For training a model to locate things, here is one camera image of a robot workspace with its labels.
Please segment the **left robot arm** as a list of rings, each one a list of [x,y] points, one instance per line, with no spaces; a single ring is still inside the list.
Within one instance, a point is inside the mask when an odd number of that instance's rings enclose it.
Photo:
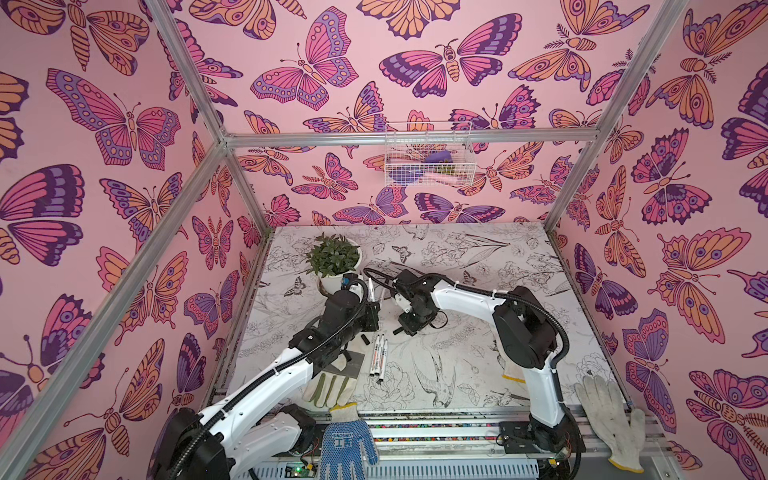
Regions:
[[[234,393],[196,412],[171,415],[156,443],[151,479],[254,478],[282,453],[302,455],[318,442],[315,419],[281,401],[297,391],[319,409],[348,406],[364,362],[350,342],[378,328],[378,305],[360,280],[333,293],[324,312]]]

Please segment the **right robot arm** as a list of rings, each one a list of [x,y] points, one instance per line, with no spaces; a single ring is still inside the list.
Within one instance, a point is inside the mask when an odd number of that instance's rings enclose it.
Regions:
[[[579,463],[586,451],[582,434],[564,401],[558,364],[570,351],[564,327],[525,287],[485,290],[440,273],[416,275],[403,270],[395,277],[373,268],[364,275],[391,294],[400,308],[395,334],[414,336],[432,325],[442,311],[487,322],[498,351],[522,370],[529,394],[529,420],[501,435],[513,443],[555,456],[571,454]]]

